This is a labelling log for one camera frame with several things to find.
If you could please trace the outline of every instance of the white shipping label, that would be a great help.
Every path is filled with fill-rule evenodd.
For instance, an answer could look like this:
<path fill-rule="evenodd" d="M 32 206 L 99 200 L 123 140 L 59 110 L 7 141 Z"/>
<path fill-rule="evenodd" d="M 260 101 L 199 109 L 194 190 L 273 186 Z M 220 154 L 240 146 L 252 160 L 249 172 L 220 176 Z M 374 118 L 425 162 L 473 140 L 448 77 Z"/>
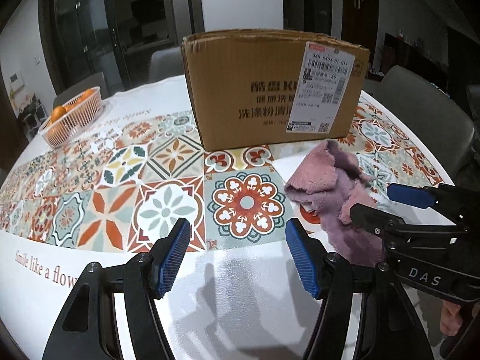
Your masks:
<path fill-rule="evenodd" d="M 287 132 L 330 132 L 355 56 L 307 42 Z"/>

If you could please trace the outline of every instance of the cardboard box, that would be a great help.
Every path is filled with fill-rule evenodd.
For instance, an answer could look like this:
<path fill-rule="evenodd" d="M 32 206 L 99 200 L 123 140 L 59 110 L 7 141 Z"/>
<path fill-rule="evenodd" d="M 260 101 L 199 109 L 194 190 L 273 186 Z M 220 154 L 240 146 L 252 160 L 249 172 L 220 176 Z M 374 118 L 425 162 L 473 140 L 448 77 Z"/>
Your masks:
<path fill-rule="evenodd" d="M 328 133 L 287 132 L 307 42 L 354 55 Z M 181 51 L 191 106 L 207 151 L 345 137 L 370 54 L 323 34 L 278 30 L 199 33 L 186 37 Z"/>

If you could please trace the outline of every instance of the human hand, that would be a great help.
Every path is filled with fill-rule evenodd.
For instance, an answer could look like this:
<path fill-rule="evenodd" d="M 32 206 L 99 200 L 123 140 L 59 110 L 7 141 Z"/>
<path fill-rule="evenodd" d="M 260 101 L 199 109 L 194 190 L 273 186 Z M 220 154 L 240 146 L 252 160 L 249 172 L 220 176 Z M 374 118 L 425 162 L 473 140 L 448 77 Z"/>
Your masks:
<path fill-rule="evenodd" d="M 442 305 L 442 317 L 440 319 L 440 330 L 445 335 L 456 335 L 458 330 L 462 326 L 463 319 L 460 316 L 461 306 L 443 301 Z"/>

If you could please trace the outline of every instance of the pink cloth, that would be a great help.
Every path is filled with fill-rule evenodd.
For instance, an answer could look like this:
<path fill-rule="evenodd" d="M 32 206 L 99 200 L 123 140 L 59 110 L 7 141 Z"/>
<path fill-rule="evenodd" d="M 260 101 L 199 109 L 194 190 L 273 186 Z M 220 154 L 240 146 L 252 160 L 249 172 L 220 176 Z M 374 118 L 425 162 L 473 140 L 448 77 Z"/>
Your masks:
<path fill-rule="evenodd" d="M 375 266 L 382 259 L 382 240 L 351 225 L 355 203 L 375 207 L 365 183 L 371 177 L 359 169 L 357 157 L 334 140 L 316 146 L 285 185 L 290 200 L 313 209 L 335 250 L 352 264 Z"/>

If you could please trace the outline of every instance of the fruit basket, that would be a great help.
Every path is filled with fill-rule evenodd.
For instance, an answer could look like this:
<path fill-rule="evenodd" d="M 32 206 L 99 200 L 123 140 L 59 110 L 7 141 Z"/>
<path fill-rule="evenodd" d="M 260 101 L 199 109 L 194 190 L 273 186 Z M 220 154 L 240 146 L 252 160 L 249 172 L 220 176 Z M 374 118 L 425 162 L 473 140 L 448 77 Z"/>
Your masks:
<path fill-rule="evenodd" d="M 65 114 L 52 122 L 52 117 L 59 114 L 57 110 Z M 93 87 L 56 107 L 38 132 L 51 148 L 56 148 L 85 131 L 101 111 L 100 87 Z"/>

